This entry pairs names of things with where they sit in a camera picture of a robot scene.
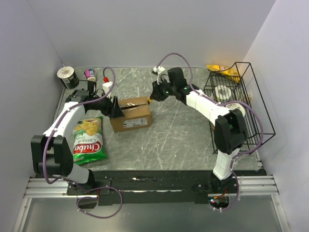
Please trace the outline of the brown cardboard express box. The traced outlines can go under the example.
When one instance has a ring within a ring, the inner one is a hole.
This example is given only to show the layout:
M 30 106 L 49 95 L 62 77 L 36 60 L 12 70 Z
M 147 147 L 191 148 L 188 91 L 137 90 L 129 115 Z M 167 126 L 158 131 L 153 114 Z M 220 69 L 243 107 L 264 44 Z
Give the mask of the brown cardboard express box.
M 119 106 L 124 116 L 110 119 L 114 132 L 130 131 L 151 126 L 152 115 L 148 97 L 120 100 Z

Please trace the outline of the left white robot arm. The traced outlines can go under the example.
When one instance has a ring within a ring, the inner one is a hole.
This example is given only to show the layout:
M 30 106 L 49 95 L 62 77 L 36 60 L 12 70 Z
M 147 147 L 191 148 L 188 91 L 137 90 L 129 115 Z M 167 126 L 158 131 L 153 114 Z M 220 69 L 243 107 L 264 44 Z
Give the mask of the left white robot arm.
M 97 84 L 92 81 L 80 81 L 78 88 L 65 100 L 63 110 L 52 126 L 43 135 L 31 139 L 33 169 L 44 176 L 48 184 L 64 179 L 78 186 L 84 194 L 91 194 L 96 183 L 91 170 L 80 167 L 73 161 L 68 145 L 73 128 L 89 110 L 100 111 L 109 118 L 123 117 L 123 112 L 116 96 L 110 93 L 114 82 L 102 85 L 103 94 L 96 95 Z

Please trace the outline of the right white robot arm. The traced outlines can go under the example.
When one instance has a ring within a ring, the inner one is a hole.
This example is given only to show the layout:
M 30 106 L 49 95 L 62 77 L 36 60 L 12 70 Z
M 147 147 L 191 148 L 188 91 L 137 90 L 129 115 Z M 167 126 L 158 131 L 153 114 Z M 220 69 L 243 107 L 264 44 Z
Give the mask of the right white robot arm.
M 242 112 L 220 106 L 197 86 L 188 84 L 179 67 L 167 70 L 158 66 L 153 68 L 152 73 L 156 80 L 152 83 L 151 100 L 162 102 L 167 97 L 174 96 L 184 105 L 197 110 L 214 126 L 217 159 L 212 171 L 211 188 L 215 192 L 223 192 L 232 175 L 233 158 L 247 140 Z

